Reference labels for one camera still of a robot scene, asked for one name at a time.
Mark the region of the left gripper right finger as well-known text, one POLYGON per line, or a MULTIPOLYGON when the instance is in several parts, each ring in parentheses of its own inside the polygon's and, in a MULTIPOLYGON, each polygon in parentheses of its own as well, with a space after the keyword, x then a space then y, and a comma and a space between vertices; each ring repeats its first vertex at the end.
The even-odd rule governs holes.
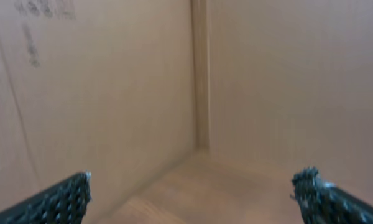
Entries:
POLYGON ((373 224, 373 206, 320 177, 307 167, 292 179, 304 224, 373 224))

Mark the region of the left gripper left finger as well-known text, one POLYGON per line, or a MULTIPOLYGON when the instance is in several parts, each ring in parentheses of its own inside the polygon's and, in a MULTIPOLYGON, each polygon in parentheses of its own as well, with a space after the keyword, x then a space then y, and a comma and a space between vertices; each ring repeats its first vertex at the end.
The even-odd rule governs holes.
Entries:
POLYGON ((81 224, 91 201, 90 172, 78 172, 0 212, 0 224, 81 224))

